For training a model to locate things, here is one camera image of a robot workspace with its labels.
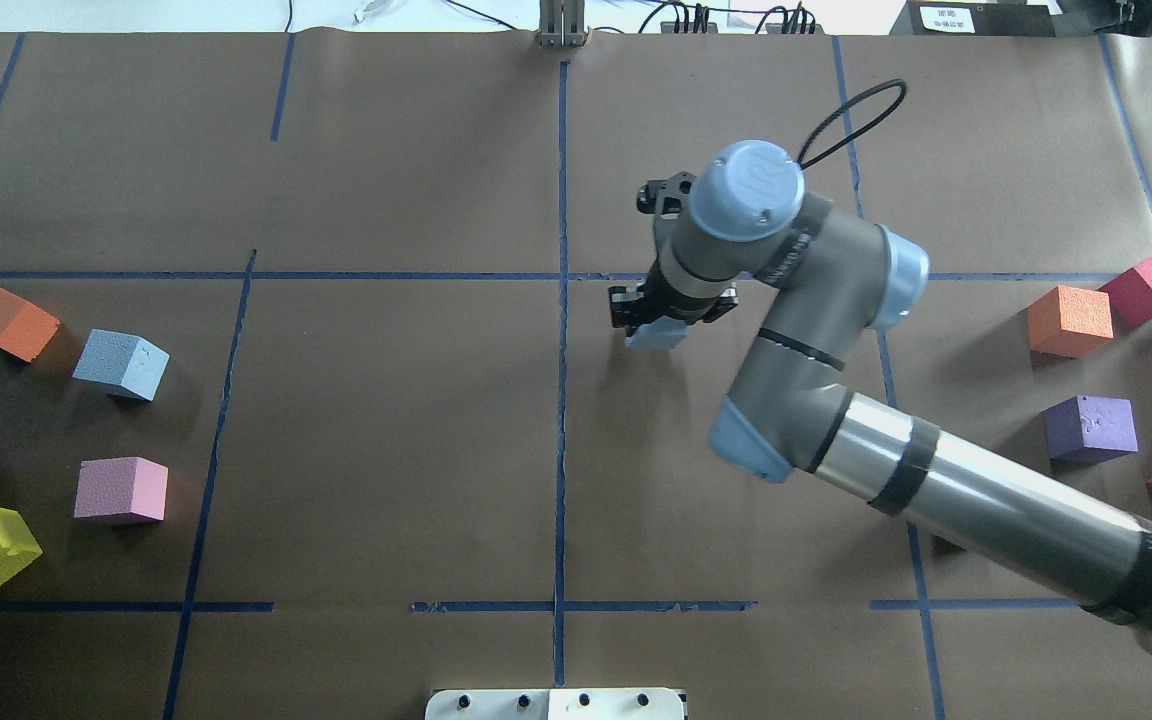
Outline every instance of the black box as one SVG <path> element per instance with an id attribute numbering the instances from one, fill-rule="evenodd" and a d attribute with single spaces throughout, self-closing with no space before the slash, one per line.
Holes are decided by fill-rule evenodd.
<path id="1" fill-rule="evenodd" d="M 896 16 L 888 35 L 1010 35 L 1055 37 L 1046 5 L 916 3 Z"/>

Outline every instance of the label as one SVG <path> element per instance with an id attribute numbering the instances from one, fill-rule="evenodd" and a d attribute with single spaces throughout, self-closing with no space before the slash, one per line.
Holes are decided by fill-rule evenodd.
<path id="1" fill-rule="evenodd" d="M 975 32 L 972 10 L 967 8 L 919 8 L 923 14 L 923 26 L 938 32 Z"/>

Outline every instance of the light blue foam cube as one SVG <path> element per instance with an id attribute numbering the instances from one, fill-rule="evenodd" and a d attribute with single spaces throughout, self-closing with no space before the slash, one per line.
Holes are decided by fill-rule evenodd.
<path id="1" fill-rule="evenodd" d="M 74 379 L 109 395 L 154 400 L 168 357 L 145 338 L 93 329 L 74 369 Z"/>
<path id="2" fill-rule="evenodd" d="M 657 318 L 641 325 L 630 336 L 626 338 L 626 347 L 630 350 L 673 350 L 687 340 L 687 323 L 673 318 Z"/>

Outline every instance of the purple foam cube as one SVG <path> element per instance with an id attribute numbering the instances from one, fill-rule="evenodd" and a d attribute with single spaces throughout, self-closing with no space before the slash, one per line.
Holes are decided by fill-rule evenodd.
<path id="1" fill-rule="evenodd" d="M 1043 418 L 1052 460 L 1096 465 L 1137 450 L 1130 400 L 1078 395 L 1051 407 Z"/>
<path id="2" fill-rule="evenodd" d="M 162 520 L 168 469 L 143 457 L 83 460 L 74 518 L 123 525 Z"/>

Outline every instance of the wire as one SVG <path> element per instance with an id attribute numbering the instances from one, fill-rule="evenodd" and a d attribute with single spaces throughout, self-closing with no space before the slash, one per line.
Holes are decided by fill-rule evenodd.
<path id="1" fill-rule="evenodd" d="M 786 35 L 812 35 L 814 32 L 814 14 L 812 10 L 804 8 L 803 0 L 799 0 L 794 8 L 794 14 L 790 15 L 790 23 L 785 29 Z"/>
<path id="2" fill-rule="evenodd" d="M 492 22 L 498 23 L 498 24 L 502 24 L 502 26 L 507 26 L 509 29 L 517 29 L 516 26 L 513 26 L 511 24 L 505 22 L 501 18 L 493 18 L 492 15 L 488 15 L 488 14 L 486 14 L 484 12 L 480 12 L 480 10 L 476 10 L 475 8 L 470 8 L 470 6 L 468 6 L 468 5 L 457 3 L 456 0 L 444 0 L 444 3 L 456 5 L 457 8 L 462 9 L 462 10 L 468 10 L 470 13 L 473 13 L 475 15 L 477 15 L 477 17 L 492 20 Z"/>
<path id="3" fill-rule="evenodd" d="M 820 135 L 820 132 L 824 132 L 824 128 L 829 127 L 829 124 L 835 122 L 835 120 L 842 118 L 842 114 L 844 114 L 848 109 L 854 108 L 856 104 L 867 100 L 869 97 L 879 94 L 879 92 L 882 92 L 884 90 L 890 90 L 892 88 L 896 88 L 897 90 L 900 90 L 900 94 L 896 96 L 896 100 L 892 101 L 892 105 L 887 106 L 887 109 L 884 109 L 882 113 L 878 114 L 878 118 L 869 120 L 869 123 L 866 123 L 865 127 L 858 129 L 858 131 L 856 132 L 851 132 L 851 135 L 849 136 L 846 136 L 841 141 L 836 142 L 835 145 L 831 146 L 821 154 L 816 156 L 813 159 L 810 159 L 808 161 L 803 160 L 804 156 L 808 154 L 808 147 L 812 147 L 812 142 L 814 141 L 814 138 L 817 138 L 818 135 Z M 808 169 L 812 167 L 812 165 L 816 165 L 820 160 L 824 160 L 828 158 L 828 156 L 832 156 L 833 152 L 836 152 L 840 147 L 847 145 L 847 143 L 856 141 L 856 138 L 865 135 L 865 132 L 869 132 L 870 129 L 872 129 L 874 126 L 886 120 L 887 115 L 895 113 L 896 108 L 900 108 L 900 104 L 905 100 L 905 91 L 908 90 L 909 86 L 905 85 L 904 81 L 902 81 L 901 78 L 895 78 L 887 82 L 878 83 L 878 85 L 870 88 L 867 91 L 859 92 L 858 94 L 852 96 L 851 99 L 838 106 L 838 109 L 833 111 L 833 113 L 829 113 L 829 116 L 824 119 L 824 121 L 820 124 L 818 124 L 818 127 L 812 131 L 812 135 L 808 136 L 808 141 L 803 143 L 803 149 L 799 150 L 799 160 L 797 160 L 799 161 L 799 167 L 803 169 Z"/>
<path id="4" fill-rule="evenodd" d="M 654 3 L 654 5 L 673 5 L 677 0 L 641 0 L 642 3 Z M 733 8 L 707 8 L 707 10 L 713 10 L 713 13 L 735 13 L 738 15 L 763 15 L 763 10 L 740 10 Z"/>
<path id="5" fill-rule="evenodd" d="M 790 9 L 786 8 L 785 5 L 778 5 L 778 6 L 774 6 L 774 8 L 768 9 L 767 12 L 765 12 L 763 14 L 763 17 L 758 20 L 758 26 L 755 28 L 755 35 L 758 35 L 759 32 L 763 31 L 763 24 L 767 23 L 767 18 L 771 18 L 772 17 L 772 13 L 776 13 L 776 12 L 780 12 L 781 13 L 781 17 L 783 18 L 782 22 L 781 22 L 781 33 L 785 33 L 787 31 L 788 24 L 790 24 Z"/>
<path id="6" fill-rule="evenodd" d="M 681 3 L 679 0 L 669 0 L 668 3 L 659 3 L 657 8 L 654 8 L 651 13 L 647 14 L 647 17 L 643 20 L 643 24 L 639 25 L 639 32 L 637 32 L 637 35 L 643 35 L 644 29 L 649 28 L 649 22 L 652 22 L 652 18 L 655 16 L 655 14 L 666 8 L 673 8 L 673 32 L 677 32 L 679 8 L 682 8 L 682 13 L 684 13 L 682 14 L 682 17 L 684 17 L 682 22 L 687 22 L 687 6 Z"/>

